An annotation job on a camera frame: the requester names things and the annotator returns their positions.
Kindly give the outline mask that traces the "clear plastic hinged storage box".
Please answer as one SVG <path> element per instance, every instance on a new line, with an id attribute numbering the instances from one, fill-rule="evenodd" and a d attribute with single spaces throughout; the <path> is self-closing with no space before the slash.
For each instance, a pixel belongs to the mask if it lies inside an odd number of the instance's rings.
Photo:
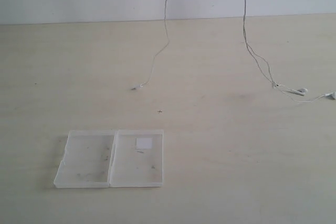
<path id="1" fill-rule="evenodd" d="M 161 187 L 163 136 L 163 130 L 70 131 L 54 185 L 56 188 Z M 152 138 L 152 148 L 137 150 L 138 137 Z"/>

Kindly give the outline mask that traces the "white paper label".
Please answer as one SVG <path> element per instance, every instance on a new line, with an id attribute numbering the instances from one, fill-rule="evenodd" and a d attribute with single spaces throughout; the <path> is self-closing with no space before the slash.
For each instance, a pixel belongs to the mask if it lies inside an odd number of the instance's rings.
<path id="1" fill-rule="evenodd" d="M 150 137 L 138 137 L 136 138 L 137 150 L 149 150 L 152 148 L 153 139 Z"/>

